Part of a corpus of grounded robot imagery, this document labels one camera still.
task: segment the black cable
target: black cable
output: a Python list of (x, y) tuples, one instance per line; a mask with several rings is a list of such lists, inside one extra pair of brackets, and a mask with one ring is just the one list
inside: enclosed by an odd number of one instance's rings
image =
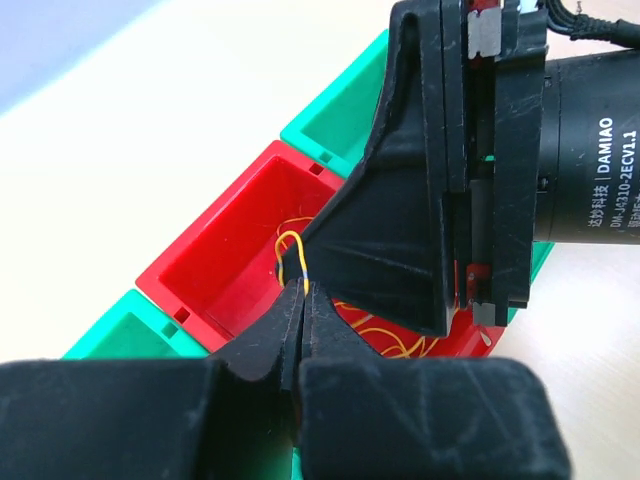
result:
[(640, 49), (640, 25), (624, 20), (609, 22), (589, 15), (571, 13), (562, 0), (541, 0), (549, 12), (548, 26), (571, 40), (601, 40), (626, 48)]

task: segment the red box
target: red box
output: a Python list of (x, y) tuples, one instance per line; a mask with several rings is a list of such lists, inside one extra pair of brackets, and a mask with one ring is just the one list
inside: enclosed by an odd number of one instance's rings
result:
[[(278, 229), (300, 232), (341, 187), (343, 180), (280, 141), (260, 157), (177, 240), (136, 284), (209, 351), (242, 333), (266, 312), (281, 291), (275, 277)], [(353, 323), (365, 313), (339, 308)], [(491, 349), (468, 314), (458, 315), (452, 335), (429, 355), (485, 355)], [(373, 317), (358, 331), (379, 351), (410, 348), (414, 332)], [(499, 334), (489, 333), (493, 344)], [(424, 349), (417, 349), (415, 355)], [(391, 349), (389, 355), (400, 352)]]

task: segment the screw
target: screw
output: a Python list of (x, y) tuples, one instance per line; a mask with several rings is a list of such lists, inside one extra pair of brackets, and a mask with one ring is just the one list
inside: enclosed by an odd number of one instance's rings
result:
[(481, 332), (480, 332), (480, 336), (482, 337), (482, 341), (484, 342), (484, 344), (485, 344), (487, 347), (490, 347), (490, 346), (493, 344), (493, 342), (492, 342), (492, 341), (491, 341), (491, 339), (489, 338), (489, 335), (487, 335), (486, 333), (484, 333), (484, 332), (482, 332), (482, 331), (481, 331)]
[(538, 191), (546, 192), (549, 189), (549, 179), (547, 177), (538, 178)]

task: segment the white table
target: white table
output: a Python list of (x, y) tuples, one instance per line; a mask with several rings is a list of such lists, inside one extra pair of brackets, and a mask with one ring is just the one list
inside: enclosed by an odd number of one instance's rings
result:
[[(634, 3), (582, 2), (640, 22)], [(174, 0), (0, 116), (0, 361), (62, 355), (392, 4)], [(495, 350), (546, 383), (580, 479), (638, 478), (638, 265), (640, 248), (557, 246)]]

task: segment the yellow rubber band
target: yellow rubber band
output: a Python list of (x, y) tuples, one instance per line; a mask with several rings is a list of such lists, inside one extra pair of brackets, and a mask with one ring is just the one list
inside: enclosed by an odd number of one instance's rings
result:
[(335, 306), (336, 308), (342, 308), (343, 310), (347, 310), (349, 312), (362, 312), (362, 310), (360, 310), (359, 308), (352, 307), (351, 305), (344, 302), (338, 302), (335, 304)]
[(366, 335), (367, 333), (382, 333), (384, 335), (388, 335), (391, 338), (393, 338), (396, 342), (398, 342), (398, 346), (400, 347), (403, 353), (407, 352), (407, 347), (402, 342), (400, 337), (398, 337), (395, 333), (390, 332), (389, 330), (385, 330), (384, 328), (378, 328), (378, 327), (365, 328), (359, 333), (360, 335)]
[(418, 341), (407, 351), (407, 357), (410, 357), (413, 352), (415, 352), (418, 348), (421, 348), (425, 344), (426, 338), (420, 337)]
[(428, 355), (428, 353), (433, 350), (433, 347), (436, 346), (436, 343), (438, 343), (438, 340), (440, 340), (439, 338), (436, 338), (433, 340), (433, 342), (431, 342), (431, 345), (429, 345), (429, 348), (427, 348), (426, 350), (422, 351), (420, 353), (420, 357), (419, 358), (424, 358)]
[(285, 220), (280, 225), (278, 225), (278, 228), (276, 228), (276, 236), (277, 237), (280, 236), (280, 229), (282, 228), (283, 225), (288, 225), (289, 223), (304, 222), (304, 221), (310, 222), (311, 220), (313, 220), (313, 217), (298, 217), (298, 218), (290, 218), (289, 220)]
[(357, 320), (357, 321), (353, 322), (351, 324), (351, 328), (353, 328), (355, 330), (356, 328), (361, 327), (362, 325), (367, 323), (372, 318), (373, 318), (373, 315), (371, 315), (371, 314), (369, 314), (369, 315), (367, 315), (365, 317), (362, 317), (360, 320)]
[(284, 264), (282, 263), (282, 254), (280, 253), (280, 244), (287, 237), (293, 237), (298, 244), (298, 258), (300, 259), (300, 268), (302, 269), (302, 278), (304, 279), (304, 294), (309, 295), (309, 274), (307, 272), (307, 261), (304, 259), (304, 247), (302, 245), (302, 238), (297, 232), (288, 230), (278, 237), (276, 240), (275, 250), (276, 258), (278, 259), (278, 282), (280, 286), (284, 288)]
[(389, 355), (394, 350), (400, 350), (400, 355), (404, 354), (404, 352), (402, 351), (402, 347), (400, 345), (391, 345), (390, 347), (388, 347), (385, 350), (383, 350), (382, 352), (380, 352), (380, 355), (382, 355), (383, 357), (386, 357), (387, 355)]

